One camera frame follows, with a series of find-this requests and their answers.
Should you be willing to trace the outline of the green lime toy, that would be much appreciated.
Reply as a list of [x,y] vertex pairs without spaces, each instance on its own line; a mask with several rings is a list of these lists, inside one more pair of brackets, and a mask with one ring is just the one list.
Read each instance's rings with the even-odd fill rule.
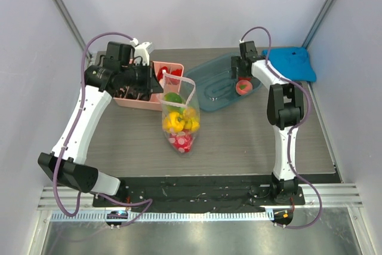
[[179,94],[175,93],[175,92],[166,93],[164,95],[164,100],[166,102],[183,104],[182,97]]

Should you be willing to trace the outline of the yellow bell pepper toy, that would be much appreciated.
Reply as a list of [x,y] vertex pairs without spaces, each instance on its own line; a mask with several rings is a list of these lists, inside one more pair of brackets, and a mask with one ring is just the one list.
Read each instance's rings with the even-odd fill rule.
[[184,118],[178,112],[170,112],[162,120],[162,128],[167,133],[179,133],[184,129]]

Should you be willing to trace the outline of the clear pink zip top bag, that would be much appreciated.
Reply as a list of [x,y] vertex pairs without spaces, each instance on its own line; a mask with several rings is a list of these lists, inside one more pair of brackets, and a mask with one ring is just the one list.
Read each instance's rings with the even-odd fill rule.
[[162,131],[180,155],[192,151],[201,127],[201,112],[194,80],[162,71],[159,81],[164,92],[158,96],[162,107]]

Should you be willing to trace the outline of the yellow banana bunch toy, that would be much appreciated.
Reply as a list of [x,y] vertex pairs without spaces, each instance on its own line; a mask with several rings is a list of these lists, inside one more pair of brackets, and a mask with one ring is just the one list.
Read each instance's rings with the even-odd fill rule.
[[185,121],[184,129],[195,133],[200,128],[199,114],[194,108],[187,108],[183,111],[183,118]]

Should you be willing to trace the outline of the green cucumber toy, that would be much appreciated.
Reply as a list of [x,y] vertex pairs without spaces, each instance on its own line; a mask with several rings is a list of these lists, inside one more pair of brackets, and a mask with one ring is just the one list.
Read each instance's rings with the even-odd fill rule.
[[183,113],[183,111],[187,108],[187,106],[181,103],[170,103],[170,104],[166,104],[165,108],[168,112]]

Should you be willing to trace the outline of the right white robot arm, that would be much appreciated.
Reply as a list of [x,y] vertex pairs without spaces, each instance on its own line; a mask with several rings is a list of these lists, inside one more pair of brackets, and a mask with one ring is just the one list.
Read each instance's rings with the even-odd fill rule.
[[253,41],[241,42],[239,51],[239,56],[231,58],[232,78],[256,78],[268,90],[266,115],[275,132],[276,151],[269,197],[274,203],[283,204],[298,192],[296,125],[304,118],[304,95],[258,54]]

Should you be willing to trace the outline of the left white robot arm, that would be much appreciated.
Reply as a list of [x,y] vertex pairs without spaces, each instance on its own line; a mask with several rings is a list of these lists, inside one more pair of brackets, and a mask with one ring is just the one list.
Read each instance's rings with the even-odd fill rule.
[[83,193],[106,194],[115,207],[126,202],[121,180],[87,166],[85,161],[96,126],[121,88],[130,87],[143,94],[163,92],[150,60],[152,51],[151,42],[109,42],[103,64],[85,69],[85,85],[63,134],[50,153],[38,158],[39,166],[52,181]]

